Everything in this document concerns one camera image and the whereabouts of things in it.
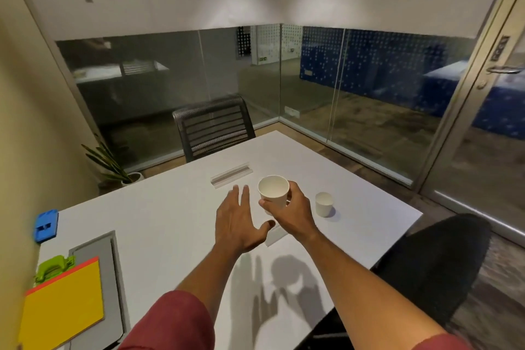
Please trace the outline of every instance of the red sleeve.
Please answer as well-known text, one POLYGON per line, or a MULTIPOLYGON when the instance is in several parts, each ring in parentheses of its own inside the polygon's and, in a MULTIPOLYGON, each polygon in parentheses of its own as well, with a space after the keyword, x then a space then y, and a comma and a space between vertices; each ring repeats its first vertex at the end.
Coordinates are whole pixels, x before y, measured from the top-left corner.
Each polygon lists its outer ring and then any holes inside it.
POLYGON ((443 333, 422 341, 413 350, 470 350, 470 347, 457 336, 443 333))
POLYGON ((194 295, 165 293, 133 327, 119 350, 212 350, 215 332, 209 313, 194 295))

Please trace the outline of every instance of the door handle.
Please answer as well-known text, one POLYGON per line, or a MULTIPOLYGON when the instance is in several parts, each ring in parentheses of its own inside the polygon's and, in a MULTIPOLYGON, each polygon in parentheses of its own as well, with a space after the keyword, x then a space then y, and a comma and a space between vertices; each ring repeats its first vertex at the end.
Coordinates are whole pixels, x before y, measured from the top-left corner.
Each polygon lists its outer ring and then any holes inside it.
POLYGON ((509 74, 509 75, 515 75, 519 74, 522 70, 524 70, 525 67, 516 67, 516 66, 491 66, 487 68, 487 72, 489 74, 509 74))

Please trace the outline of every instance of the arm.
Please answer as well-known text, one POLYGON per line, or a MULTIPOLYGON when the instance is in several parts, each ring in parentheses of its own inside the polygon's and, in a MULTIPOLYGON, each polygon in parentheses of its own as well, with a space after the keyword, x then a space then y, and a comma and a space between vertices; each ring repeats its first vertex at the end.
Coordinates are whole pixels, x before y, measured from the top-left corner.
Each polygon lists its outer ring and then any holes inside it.
POLYGON ((310 201, 290 182, 291 201, 279 209, 259 204, 307 250, 357 350, 410 350, 446 333, 435 321, 375 274, 353 260, 316 227, 310 201))
POLYGON ((239 256, 266 240, 275 221, 253 226, 250 193, 244 186, 239 205, 239 187, 234 186, 217 209, 215 245, 200 264, 179 284, 177 290, 194 294, 215 322, 224 287, 239 256))
POLYGON ((253 226, 249 190, 234 186, 217 209, 215 245, 175 291, 161 296, 119 350, 210 350, 213 324, 237 258, 266 240, 274 221, 253 226))

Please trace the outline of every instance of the forearm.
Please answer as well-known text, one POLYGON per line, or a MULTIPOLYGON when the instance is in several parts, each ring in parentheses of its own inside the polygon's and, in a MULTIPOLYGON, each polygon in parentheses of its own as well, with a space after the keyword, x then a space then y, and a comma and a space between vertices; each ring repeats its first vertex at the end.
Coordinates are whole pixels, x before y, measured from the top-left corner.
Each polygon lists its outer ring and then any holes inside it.
POLYGON ((410 350, 423 340, 445 332, 320 232, 301 243, 321 273, 357 350, 410 350))
POLYGON ((239 256, 239 251, 227 243, 215 244, 176 288, 195 295, 206 306, 213 323, 217 318, 224 287, 239 256))

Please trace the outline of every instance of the tabletop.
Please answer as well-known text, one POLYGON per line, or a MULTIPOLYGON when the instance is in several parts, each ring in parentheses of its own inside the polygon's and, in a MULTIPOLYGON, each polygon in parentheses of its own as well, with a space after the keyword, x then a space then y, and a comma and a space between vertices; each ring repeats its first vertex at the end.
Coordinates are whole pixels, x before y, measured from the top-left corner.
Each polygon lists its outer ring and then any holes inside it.
MULTIPOLYGON (((257 137, 144 181, 63 210, 56 238, 39 263, 115 230, 129 320, 202 260, 214 243, 215 211, 234 184, 250 187, 253 223, 270 216, 258 205, 259 180, 297 181, 319 229, 371 268, 421 212, 279 133, 257 137), (215 189, 211 178, 243 163, 253 172, 215 189), (314 196, 334 196, 331 217, 315 215, 314 196)), ((292 349, 332 309, 310 256, 291 235, 244 254, 228 280, 215 324, 218 350, 292 349)))

